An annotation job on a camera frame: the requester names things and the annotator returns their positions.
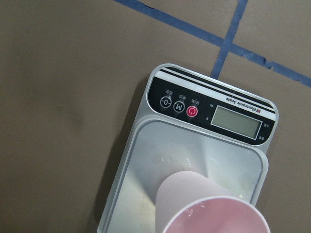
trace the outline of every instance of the red power button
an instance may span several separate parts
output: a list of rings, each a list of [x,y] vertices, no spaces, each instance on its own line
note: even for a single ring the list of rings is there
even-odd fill
[[[187,115],[189,117],[195,117],[198,114],[198,109],[195,106],[189,106],[187,108]]]

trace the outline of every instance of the control panel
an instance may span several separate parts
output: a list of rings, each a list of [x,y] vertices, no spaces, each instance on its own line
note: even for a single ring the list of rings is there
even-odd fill
[[[174,67],[155,73],[148,103],[160,114],[251,145],[264,143],[276,120],[268,103]]]

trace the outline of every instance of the water droplet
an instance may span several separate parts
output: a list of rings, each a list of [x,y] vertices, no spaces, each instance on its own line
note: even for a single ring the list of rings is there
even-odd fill
[[[191,209],[190,211],[189,211],[189,210],[187,210],[187,212],[189,213],[189,215],[188,215],[188,216],[191,216],[191,215],[192,215],[192,213],[193,213],[193,209]]]
[[[187,166],[191,166],[190,160],[189,159],[186,159],[186,160],[187,160]]]

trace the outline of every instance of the cup rim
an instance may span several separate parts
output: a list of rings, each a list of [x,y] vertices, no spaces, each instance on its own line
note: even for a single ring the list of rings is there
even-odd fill
[[[201,198],[201,199],[198,199],[198,200],[195,200],[191,203],[189,203],[188,205],[186,205],[185,207],[183,207],[182,209],[180,209],[171,219],[170,221],[166,224],[165,228],[163,229],[163,231],[161,233],[166,233],[166,231],[168,230],[168,228],[170,227],[170,225],[172,224],[172,222],[174,222],[176,220],[176,218],[182,213],[184,212],[185,210],[187,210],[188,208],[200,203],[200,202],[203,202],[203,201],[207,201],[207,200],[216,200],[216,199],[229,199],[229,200],[235,200],[235,201],[238,201],[242,204],[245,204],[247,205],[248,207],[250,207],[253,211],[256,212],[256,214],[258,214],[258,216],[260,217],[260,219],[262,220],[262,222],[264,223],[264,226],[267,230],[268,233],[271,233],[270,232],[270,228],[268,226],[268,223],[266,221],[266,219],[263,217],[263,215],[261,214],[261,212],[259,212],[259,210],[257,210],[253,205],[251,205],[250,203],[246,202],[246,201],[243,201],[239,198],[236,198],[236,197],[232,197],[232,196],[226,196],[226,195],[221,195],[221,196],[211,196],[211,197],[207,197],[207,198]]]

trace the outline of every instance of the m button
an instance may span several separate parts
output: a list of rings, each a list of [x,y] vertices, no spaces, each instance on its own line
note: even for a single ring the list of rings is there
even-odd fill
[[[177,113],[181,113],[185,110],[185,104],[182,101],[176,101],[174,103],[173,109]]]

